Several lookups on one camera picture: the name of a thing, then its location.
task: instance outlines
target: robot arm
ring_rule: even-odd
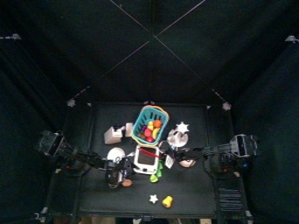
[[[82,152],[71,147],[62,132],[42,132],[35,149],[50,158],[61,158],[69,164],[81,161],[91,167],[107,171],[107,183],[115,188],[133,173],[133,164],[127,157],[119,161],[109,160],[97,152]]]

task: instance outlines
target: black enclosure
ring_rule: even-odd
[[[298,223],[299,40],[286,41],[299,39],[298,12],[296,0],[2,1],[0,222],[31,221],[51,186],[65,185],[66,179],[51,185],[53,163],[34,150],[39,132],[65,130],[87,149],[103,144],[95,136],[118,119],[114,112],[95,113],[126,105],[134,119],[145,101],[154,101],[178,121],[186,112],[186,120],[209,125],[196,130],[192,147],[213,144],[208,121],[216,144],[234,133],[258,135],[262,154],[245,175],[249,209],[257,223]],[[208,116],[209,109],[217,115]],[[69,184],[57,199],[75,197]],[[81,204],[81,211],[90,206]]]

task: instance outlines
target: black curtain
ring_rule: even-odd
[[[27,220],[43,210],[51,170],[34,143],[42,130],[62,129],[66,108],[21,42],[0,39],[0,222]]]
[[[261,223],[299,221],[298,61],[299,45],[290,44],[234,108],[237,132],[261,138],[262,155],[248,177],[248,196]]]

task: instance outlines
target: toy fruit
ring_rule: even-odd
[[[153,136],[153,131],[150,129],[145,130],[145,136],[151,137]]]
[[[151,177],[150,177],[150,181],[153,183],[155,183],[158,180],[160,180],[158,177],[153,174]]]
[[[169,208],[173,206],[174,198],[173,196],[168,196],[166,199],[164,200],[164,205]]]
[[[155,129],[154,122],[149,122],[149,124],[147,124],[147,128],[149,128],[150,130],[154,130],[154,129]]]
[[[138,133],[138,137],[146,140],[146,135],[143,133]]]
[[[125,182],[122,183],[123,186],[131,186],[133,185],[133,180],[131,179],[126,179]]]
[[[154,138],[154,139],[157,139],[157,136],[158,136],[158,134],[160,134],[160,130],[161,130],[161,128],[155,128],[155,129],[154,129],[154,133],[153,133],[153,138]]]
[[[162,126],[164,126],[164,122],[162,122],[161,120],[154,120],[154,126],[155,126],[157,128],[162,128]]]
[[[143,125],[142,131],[146,132],[146,129],[147,129],[147,125]]]
[[[147,141],[149,143],[153,143],[153,142],[155,141],[155,139],[154,139],[151,136],[149,136],[149,137],[146,138],[146,141]]]

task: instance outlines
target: white sticker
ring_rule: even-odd
[[[174,166],[174,159],[172,158],[170,155],[166,156],[165,165],[166,165],[166,167],[168,167],[169,169],[172,169],[173,166]]]

